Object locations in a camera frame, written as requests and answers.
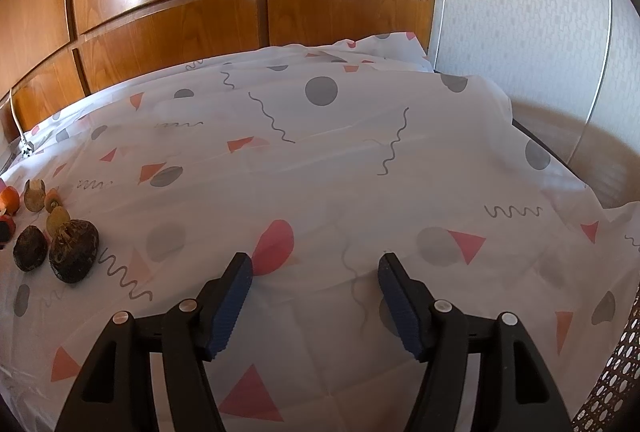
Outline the patterned white tablecloth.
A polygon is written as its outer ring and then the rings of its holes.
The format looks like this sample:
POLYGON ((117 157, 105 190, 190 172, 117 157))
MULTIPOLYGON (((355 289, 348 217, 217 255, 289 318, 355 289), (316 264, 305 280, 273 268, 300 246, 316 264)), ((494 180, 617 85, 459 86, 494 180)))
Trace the patterned white tablecloth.
POLYGON ((1 253, 1 393, 54 428, 107 319, 195 295, 238 251, 254 283, 206 371, 231 431, 399 431, 422 367, 375 270, 394 252, 466 313, 518 315, 573 418, 628 322, 639 206, 514 126, 478 76, 434 72, 393 34, 177 65, 29 130, 1 180, 41 179, 100 234, 87 277, 1 253))

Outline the yellow longan fruit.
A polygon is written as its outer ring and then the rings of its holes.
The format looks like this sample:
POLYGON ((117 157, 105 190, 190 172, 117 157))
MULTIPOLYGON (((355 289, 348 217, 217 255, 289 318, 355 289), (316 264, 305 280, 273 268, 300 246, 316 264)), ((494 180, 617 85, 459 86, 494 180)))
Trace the yellow longan fruit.
POLYGON ((47 232, 50 237, 55 237, 61 227, 70 222, 70 214, 63 206, 56 206, 47 217, 47 232))

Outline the orange tangerine front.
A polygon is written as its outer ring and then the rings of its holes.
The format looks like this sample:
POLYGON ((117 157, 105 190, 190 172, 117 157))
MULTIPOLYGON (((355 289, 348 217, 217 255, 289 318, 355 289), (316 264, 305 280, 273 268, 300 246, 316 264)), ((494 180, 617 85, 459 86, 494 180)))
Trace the orange tangerine front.
POLYGON ((21 206, 20 194, 13 186, 6 186, 0 192, 0 212, 2 215, 15 215, 21 206))

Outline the dark water chestnut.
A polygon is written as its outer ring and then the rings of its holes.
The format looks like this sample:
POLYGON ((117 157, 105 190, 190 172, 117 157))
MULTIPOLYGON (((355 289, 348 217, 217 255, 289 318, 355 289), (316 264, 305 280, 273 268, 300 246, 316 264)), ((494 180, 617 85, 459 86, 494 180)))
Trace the dark water chestnut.
POLYGON ((48 254, 48 241, 39 227, 29 225, 17 237, 13 248, 15 265, 23 272, 30 272, 44 262, 48 254))
POLYGON ((51 241, 49 263, 54 275, 65 284, 82 281, 96 261, 100 237, 86 220, 70 220, 61 225, 51 241))

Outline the small orange carrot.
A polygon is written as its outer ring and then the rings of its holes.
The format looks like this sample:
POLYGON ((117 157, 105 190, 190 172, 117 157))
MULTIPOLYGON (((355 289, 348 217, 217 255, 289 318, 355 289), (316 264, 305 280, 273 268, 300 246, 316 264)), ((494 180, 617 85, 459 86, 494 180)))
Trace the small orange carrot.
POLYGON ((63 202, 60 194, 56 189, 49 189, 44 197, 44 207, 51 213, 55 208, 62 207, 63 202))

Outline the wicker chair edge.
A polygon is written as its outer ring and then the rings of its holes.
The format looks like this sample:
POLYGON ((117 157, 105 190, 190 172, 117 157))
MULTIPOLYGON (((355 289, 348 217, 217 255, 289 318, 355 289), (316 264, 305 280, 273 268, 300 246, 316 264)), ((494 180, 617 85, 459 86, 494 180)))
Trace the wicker chair edge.
POLYGON ((573 431, 640 432, 639 295, 616 348, 582 408, 573 431))

